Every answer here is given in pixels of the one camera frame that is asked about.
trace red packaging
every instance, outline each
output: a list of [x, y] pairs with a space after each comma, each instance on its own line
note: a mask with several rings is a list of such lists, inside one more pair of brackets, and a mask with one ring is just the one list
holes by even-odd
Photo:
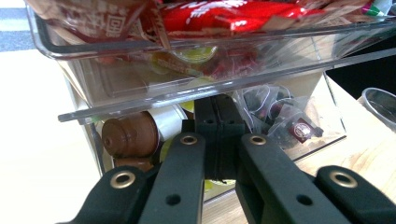
[[262, 31], [264, 24], [274, 16], [296, 21], [321, 12], [295, 4], [242, 0], [173, 4], [161, 9], [166, 32], [172, 38], [231, 36]]
[[130, 31], [129, 35], [137, 35], [144, 39], [162, 45], [165, 49], [170, 49], [168, 36], [163, 26], [163, 17], [154, 1], [149, 1], [148, 7], [141, 14], [136, 27]]

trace snack wrapper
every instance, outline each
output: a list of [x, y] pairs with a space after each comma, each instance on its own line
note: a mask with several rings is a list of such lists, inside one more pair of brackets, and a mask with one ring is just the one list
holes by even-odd
[[145, 39], [170, 49], [168, 36], [163, 25], [163, 16], [154, 0], [148, 1], [148, 6], [134, 22], [128, 33], [128, 40]]
[[325, 10], [317, 22], [321, 27], [380, 21], [387, 17], [392, 6], [390, 0], [298, 0], [296, 4]]
[[266, 31], [265, 24], [281, 18], [280, 29], [291, 27], [301, 17], [320, 14], [295, 4], [278, 2], [208, 1], [171, 4], [161, 8], [168, 36], [174, 39], [222, 37]]
[[155, 0], [26, 0], [33, 11], [71, 44], [124, 41], [134, 23], [151, 22], [159, 41], [161, 30]]

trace red snack package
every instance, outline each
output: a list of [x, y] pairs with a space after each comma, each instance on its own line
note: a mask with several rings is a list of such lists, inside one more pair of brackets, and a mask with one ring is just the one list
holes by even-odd
[[149, 1], [148, 7], [134, 26], [137, 28], [135, 27], [129, 32], [130, 36], [143, 37], [143, 39], [162, 45], [165, 49], [171, 48], [163, 26], [162, 15], [154, 1]]
[[321, 12], [295, 4], [242, 0], [192, 2], [161, 8], [166, 32], [172, 38], [231, 36], [262, 31], [264, 24], [274, 16], [290, 19], [291, 27], [297, 19]]
[[154, 0], [26, 0], [34, 12], [74, 44], [125, 40]]

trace black plastic bracket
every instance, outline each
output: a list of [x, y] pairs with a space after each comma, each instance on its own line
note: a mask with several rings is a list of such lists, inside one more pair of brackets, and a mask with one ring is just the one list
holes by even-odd
[[249, 223], [349, 223], [270, 139], [246, 134], [240, 144], [235, 189]]
[[136, 223], [159, 167], [144, 174], [132, 166], [105, 173], [93, 187], [77, 216], [64, 224]]
[[395, 204], [351, 170], [322, 167], [314, 183], [353, 223], [396, 223]]
[[237, 146], [246, 124], [232, 97], [221, 94], [194, 102], [195, 132], [206, 140], [205, 178], [235, 179]]
[[138, 223], [201, 223], [205, 139], [175, 136]]

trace wooden surface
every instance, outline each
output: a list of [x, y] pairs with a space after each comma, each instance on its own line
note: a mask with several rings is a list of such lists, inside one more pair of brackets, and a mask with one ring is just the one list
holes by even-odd
[[[330, 80], [346, 126], [346, 139], [297, 166], [311, 175], [326, 165], [340, 165], [362, 175], [396, 203], [396, 134]], [[204, 206], [203, 223], [248, 223], [235, 193]]]

